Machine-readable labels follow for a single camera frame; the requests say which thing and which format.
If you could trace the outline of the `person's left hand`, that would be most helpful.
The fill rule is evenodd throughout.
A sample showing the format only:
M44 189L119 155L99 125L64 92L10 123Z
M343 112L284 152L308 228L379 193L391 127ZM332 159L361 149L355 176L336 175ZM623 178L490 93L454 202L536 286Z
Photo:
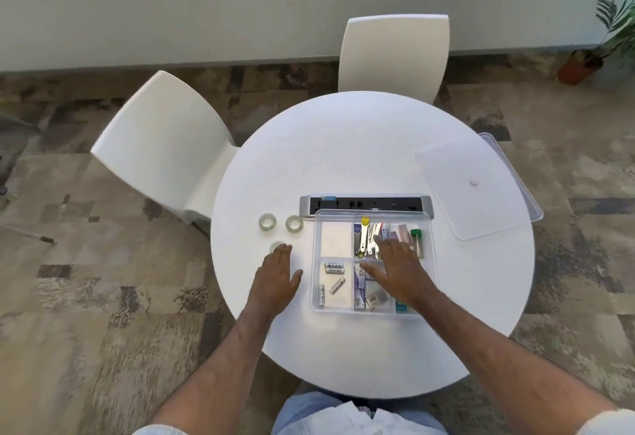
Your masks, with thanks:
M266 255L251 285L246 309L272 322L284 311L296 293L290 292L292 246Z

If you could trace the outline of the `silver nail clipper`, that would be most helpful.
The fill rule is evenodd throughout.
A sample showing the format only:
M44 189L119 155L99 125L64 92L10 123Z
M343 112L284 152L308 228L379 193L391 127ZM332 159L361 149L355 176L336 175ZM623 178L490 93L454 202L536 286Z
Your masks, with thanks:
M354 256L357 258L379 259L375 237L382 234L382 229L383 223L353 224Z

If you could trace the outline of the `metal leg with black foot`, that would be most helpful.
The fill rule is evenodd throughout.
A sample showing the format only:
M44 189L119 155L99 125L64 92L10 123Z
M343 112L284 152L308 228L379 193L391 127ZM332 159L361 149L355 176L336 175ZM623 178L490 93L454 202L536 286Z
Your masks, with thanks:
M55 245L57 243L57 241L54 238L48 237L48 236L44 236L41 234L37 234L34 232L29 232L26 230L22 230L19 228L16 228L14 226L11 225L4 225L4 224L0 224L0 230L3 231L7 231L7 232L12 232L14 234L23 236L25 238L30 238L30 239L36 239L39 240L41 242L47 243L47 244L51 244L51 245Z

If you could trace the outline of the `person's right forearm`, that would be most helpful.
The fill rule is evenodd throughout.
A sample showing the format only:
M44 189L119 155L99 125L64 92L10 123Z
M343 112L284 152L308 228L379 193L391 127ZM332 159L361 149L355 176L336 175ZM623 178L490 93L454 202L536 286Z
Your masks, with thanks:
M408 302L522 435L575 435L595 416L617 411L609 398L465 311L435 287Z

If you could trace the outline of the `clear plastic tray lid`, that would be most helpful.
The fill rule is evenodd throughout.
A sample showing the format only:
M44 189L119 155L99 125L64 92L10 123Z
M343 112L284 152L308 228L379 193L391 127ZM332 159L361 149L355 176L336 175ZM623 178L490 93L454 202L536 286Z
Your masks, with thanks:
M468 241L540 221L543 210L489 133L417 150L454 236Z

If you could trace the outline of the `clear plastic organizer tray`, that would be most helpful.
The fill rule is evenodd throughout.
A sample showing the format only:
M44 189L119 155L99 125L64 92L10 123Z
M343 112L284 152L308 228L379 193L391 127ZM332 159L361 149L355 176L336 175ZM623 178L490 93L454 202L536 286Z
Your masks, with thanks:
M419 259L423 268L434 283L438 283L436 276L436 258L432 231L432 219L424 213L381 212L381 211L339 211L324 209L318 211L314 217L314 247L313 266L311 271L311 307L316 312L333 312L337 314L355 314L385 318L407 319L417 314L397 314L395 312L395 298L391 295L388 302L376 310L354 309L354 266L361 262L378 264L384 268L384 263L379 259L357 258L354 256L353 224L383 223L383 239L395 239L398 237L395 228L399 224L406 224L408 230L421 229L424 239L424 259ZM343 276L325 274L325 262L338 262L345 265ZM329 288L339 279L345 277L343 287L335 294L329 293ZM326 303L323 309L318 307L318 286L325 286ZM375 289L383 289L372 278L366 276L366 292Z

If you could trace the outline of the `person's left forearm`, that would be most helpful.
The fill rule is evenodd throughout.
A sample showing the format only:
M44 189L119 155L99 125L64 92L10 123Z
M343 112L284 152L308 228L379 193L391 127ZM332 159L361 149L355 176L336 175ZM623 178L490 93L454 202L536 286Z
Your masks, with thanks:
M212 355L167 399L144 431L235 435L274 318L270 302L248 302Z

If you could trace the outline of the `white plastic chair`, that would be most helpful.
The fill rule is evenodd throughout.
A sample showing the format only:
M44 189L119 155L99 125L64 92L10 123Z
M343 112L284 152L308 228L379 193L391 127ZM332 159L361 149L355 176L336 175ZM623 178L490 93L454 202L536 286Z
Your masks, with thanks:
M377 91L433 104L449 40L446 14L351 18L340 50L338 91Z
M238 150L210 103L160 70L124 103L91 153L120 180L194 223L211 220Z

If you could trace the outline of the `grey power socket strip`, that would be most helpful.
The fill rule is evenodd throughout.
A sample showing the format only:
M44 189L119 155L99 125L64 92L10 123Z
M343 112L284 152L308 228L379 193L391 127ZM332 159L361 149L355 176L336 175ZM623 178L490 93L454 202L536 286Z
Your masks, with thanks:
M299 217L311 220L318 211L381 211L424 213L434 218L433 201L430 196L419 194L387 195L309 195L299 200Z

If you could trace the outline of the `person's right hand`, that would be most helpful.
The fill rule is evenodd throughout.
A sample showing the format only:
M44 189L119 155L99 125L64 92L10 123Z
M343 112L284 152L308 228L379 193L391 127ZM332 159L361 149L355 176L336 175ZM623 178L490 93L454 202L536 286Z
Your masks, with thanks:
M408 244L395 239L375 237L381 268L390 278L390 287L384 288L398 302L405 303L419 314L425 304L440 291L424 270L416 252Z

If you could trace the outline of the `light blue shirt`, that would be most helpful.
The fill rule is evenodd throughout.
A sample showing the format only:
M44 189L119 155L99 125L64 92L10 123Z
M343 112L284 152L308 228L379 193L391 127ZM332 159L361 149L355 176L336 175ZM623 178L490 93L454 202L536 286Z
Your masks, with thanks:
M271 435L449 435L449 432L422 410L371 410L312 391L286 400ZM575 435L635 435L635 412L620 409L600 413Z

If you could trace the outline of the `potted green plant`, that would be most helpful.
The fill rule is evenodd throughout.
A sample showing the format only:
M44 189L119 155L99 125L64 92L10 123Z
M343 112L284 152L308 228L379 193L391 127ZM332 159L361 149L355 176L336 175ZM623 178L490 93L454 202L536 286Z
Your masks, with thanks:
M605 33L597 45L571 52L556 74L561 84L580 84L612 56L635 60L635 0L597 0L595 17Z

